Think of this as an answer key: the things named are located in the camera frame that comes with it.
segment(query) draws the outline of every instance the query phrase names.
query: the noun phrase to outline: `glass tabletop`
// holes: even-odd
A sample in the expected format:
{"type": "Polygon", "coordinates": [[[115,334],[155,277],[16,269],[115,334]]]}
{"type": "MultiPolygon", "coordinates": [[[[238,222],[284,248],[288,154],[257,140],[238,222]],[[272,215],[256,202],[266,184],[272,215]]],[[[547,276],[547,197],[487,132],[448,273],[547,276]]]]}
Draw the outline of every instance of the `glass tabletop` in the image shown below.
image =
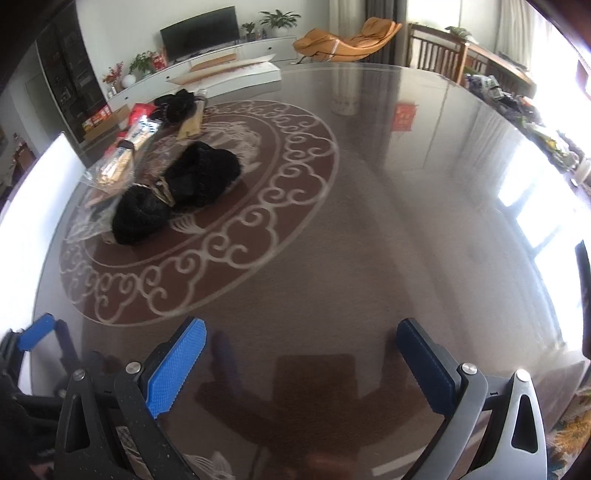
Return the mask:
{"type": "MultiPolygon", "coordinates": [[[[80,228],[81,184],[35,310],[114,365],[202,318],[163,422],[181,452],[220,452],[236,478],[402,476],[442,421],[393,347],[406,317],[486,374],[527,369],[554,424],[587,365],[574,247],[591,223],[515,127],[443,77],[372,64],[285,67],[206,118],[241,181],[135,247],[80,228]]],[[[35,393],[59,357],[49,338],[33,352],[35,393]]]]}

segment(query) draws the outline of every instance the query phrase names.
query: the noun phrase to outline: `drawer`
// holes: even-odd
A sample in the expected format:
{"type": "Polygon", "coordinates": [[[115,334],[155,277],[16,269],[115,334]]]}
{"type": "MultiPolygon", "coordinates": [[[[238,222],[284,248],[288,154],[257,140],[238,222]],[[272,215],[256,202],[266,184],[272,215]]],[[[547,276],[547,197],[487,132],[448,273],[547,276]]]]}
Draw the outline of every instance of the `drawer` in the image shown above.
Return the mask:
{"type": "Polygon", "coordinates": [[[242,59],[255,59],[263,55],[275,54],[273,61],[295,60],[294,37],[270,38],[240,45],[242,59]]]}
{"type": "Polygon", "coordinates": [[[136,103],[144,103],[147,100],[141,83],[126,88],[121,92],[121,95],[125,99],[125,103],[127,103],[129,108],[133,108],[136,103]]]}
{"type": "Polygon", "coordinates": [[[107,100],[107,103],[109,104],[109,108],[111,109],[111,111],[115,112],[116,110],[119,110],[122,106],[126,105],[127,101],[125,100],[123,92],[121,92],[120,94],[115,95],[113,98],[107,100]]]}
{"type": "Polygon", "coordinates": [[[146,78],[140,85],[142,89],[141,96],[144,102],[151,102],[155,98],[164,95],[169,90],[175,88],[174,83],[167,82],[168,79],[175,78],[189,70],[189,65],[181,64],[167,69],[163,72],[155,73],[146,78]]]}

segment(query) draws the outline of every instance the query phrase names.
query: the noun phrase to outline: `red decoration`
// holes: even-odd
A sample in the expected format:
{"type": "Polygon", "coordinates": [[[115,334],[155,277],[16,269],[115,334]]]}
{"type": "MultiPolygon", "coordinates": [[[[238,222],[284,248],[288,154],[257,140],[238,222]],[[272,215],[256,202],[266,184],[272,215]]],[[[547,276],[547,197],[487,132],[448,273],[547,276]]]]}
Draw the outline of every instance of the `red decoration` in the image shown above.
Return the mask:
{"type": "Polygon", "coordinates": [[[136,123],[140,117],[143,115],[149,115],[154,110],[156,110],[156,106],[153,103],[136,103],[129,113],[127,125],[131,127],[131,125],[136,123]]]}
{"type": "Polygon", "coordinates": [[[397,103],[394,108],[392,132],[410,132],[416,114],[417,105],[414,103],[397,103]]]}
{"type": "Polygon", "coordinates": [[[152,53],[152,64],[157,72],[166,68],[166,61],[161,53],[152,53]]]}
{"type": "Polygon", "coordinates": [[[120,61],[115,68],[111,67],[109,69],[109,73],[104,75],[103,82],[105,83],[115,83],[121,77],[121,71],[123,71],[123,62],[120,61]]]}

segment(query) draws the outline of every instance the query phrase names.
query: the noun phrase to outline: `black cloth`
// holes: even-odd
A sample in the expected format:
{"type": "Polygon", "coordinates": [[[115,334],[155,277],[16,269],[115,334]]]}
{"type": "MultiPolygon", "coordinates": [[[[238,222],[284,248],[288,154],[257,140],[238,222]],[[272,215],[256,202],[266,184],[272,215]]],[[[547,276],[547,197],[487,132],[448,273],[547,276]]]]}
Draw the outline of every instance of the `black cloth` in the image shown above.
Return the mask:
{"type": "Polygon", "coordinates": [[[133,245],[162,228],[175,210],[215,202],[241,173],[232,152],[195,142],[164,172],[174,206],[147,187],[133,185],[122,196],[113,217],[113,235],[121,245],[133,245]]]}
{"type": "Polygon", "coordinates": [[[175,125],[195,113],[195,95],[184,88],[174,95],[162,95],[154,100],[157,107],[150,114],[152,120],[161,120],[165,124],[175,125]]]}

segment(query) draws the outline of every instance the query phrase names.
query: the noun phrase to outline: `blue gripper pad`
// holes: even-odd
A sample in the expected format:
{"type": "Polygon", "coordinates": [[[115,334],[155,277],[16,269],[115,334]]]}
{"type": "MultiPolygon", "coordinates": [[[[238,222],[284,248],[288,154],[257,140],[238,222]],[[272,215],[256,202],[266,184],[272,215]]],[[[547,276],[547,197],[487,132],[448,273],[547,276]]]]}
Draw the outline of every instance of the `blue gripper pad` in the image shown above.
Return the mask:
{"type": "Polygon", "coordinates": [[[453,415],[456,411],[456,385],[435,352],[409,320],[398,324],[396,344],[431,410],[445,417],[453,415]]]}
{"type": "Polygon", "coordinates": [[[55,326],[56,320],[53,315],[46,313],[39,317],[27,330],[21,333],[18,339],[18,349],[21,352],[30,352],[55,326]]]}
{"type": "Polygon", "coordinates": [[[205,322],[193,319],[148,380],[146,405],[156,418],[170,410],[205,346],[205,322]]]}

